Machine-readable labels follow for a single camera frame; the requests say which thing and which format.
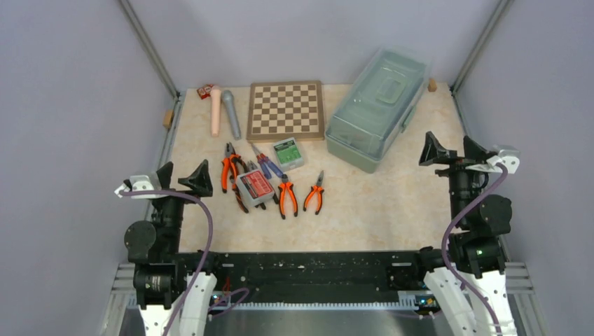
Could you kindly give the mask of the red label screw box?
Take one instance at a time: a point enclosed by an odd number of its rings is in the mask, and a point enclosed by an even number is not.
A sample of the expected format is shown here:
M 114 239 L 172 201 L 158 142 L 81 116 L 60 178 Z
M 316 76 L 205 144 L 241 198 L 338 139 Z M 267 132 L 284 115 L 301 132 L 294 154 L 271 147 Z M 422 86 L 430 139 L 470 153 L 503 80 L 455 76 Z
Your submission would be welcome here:
M 272 185 L 259 168 L 238 175 L 235 184 L 243 204 L 248 208 L 272 200 L 275 194 Z

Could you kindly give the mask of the blue handle screwdriver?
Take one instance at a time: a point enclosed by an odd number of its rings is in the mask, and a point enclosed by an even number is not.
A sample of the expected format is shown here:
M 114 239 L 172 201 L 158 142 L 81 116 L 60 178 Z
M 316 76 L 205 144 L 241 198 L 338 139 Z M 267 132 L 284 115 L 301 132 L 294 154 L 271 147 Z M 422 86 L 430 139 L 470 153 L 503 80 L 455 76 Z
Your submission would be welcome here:
M 271 168 L 271 172 L 273 172 L 278 178 L 281 179 L 284 175 L 284 172 L 273 161 L 271 161 L 268 156 L 266 157 L 268 158 L 268 165 L 269 168 Z

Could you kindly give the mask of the green plastic toolbox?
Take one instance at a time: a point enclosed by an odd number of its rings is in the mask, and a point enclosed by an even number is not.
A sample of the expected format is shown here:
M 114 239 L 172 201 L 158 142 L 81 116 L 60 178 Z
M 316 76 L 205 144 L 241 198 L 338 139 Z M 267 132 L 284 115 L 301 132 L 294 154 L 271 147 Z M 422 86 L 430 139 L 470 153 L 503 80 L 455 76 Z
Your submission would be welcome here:
M 327 151 L 375 172 L 414 116 L 430 71 L 431 61 L 416 52 L 379 49 L 329 118 Z

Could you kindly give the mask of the green label screw box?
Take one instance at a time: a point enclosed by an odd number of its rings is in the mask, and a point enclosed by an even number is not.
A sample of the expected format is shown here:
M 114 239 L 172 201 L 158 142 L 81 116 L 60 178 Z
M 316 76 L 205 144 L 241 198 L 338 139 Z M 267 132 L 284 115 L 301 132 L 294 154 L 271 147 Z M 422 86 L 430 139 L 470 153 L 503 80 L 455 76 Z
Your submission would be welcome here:
M 294 137 L 278 141 L 272 145 L 272 148 L 277 157 L 278 167 L 283 172 L 302 167 L 305 164 Z

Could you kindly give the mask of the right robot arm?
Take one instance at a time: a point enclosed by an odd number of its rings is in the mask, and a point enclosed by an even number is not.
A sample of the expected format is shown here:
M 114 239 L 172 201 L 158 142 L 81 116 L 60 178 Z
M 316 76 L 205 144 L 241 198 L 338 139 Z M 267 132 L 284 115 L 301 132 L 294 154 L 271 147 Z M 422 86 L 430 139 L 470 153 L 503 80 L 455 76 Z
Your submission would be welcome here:
M 428 288 L 455 335 L 517 335 L 506 289 L 506 258 L 500 236 L 511 231 L 509 198 L 495 194 L 520 166 L 512 146 L 488 150 L 469 136 L 464 154 L 427 132 L 421 166 L 445 165 L 437 176 L 449 183 L 451 222 L 438 249 L 423 248 L 410 270 L 412 282 Z

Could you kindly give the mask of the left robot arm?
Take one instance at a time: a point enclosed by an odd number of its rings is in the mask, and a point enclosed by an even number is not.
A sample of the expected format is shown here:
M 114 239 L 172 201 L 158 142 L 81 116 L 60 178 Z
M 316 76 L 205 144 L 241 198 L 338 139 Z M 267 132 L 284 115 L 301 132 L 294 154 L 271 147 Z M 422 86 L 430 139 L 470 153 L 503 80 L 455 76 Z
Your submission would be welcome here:
M 151 218 L 131 224 L 124 234 L 127 259 L 134 264 L 132 285 L 146 335 L 203 335 L 214 289 L 225 275 L 210 254 L 214 224 L 203 197 L 213 195 L 209 163 L 203 160 L 185 178 L 185 190 L 171 188 L 174 165 L 127 178 L 115 190 L 119 198 L 148 200 Z M 207 243 L 199 251 L 179 250 L 184 207 L 195 204 L 207 217 Z

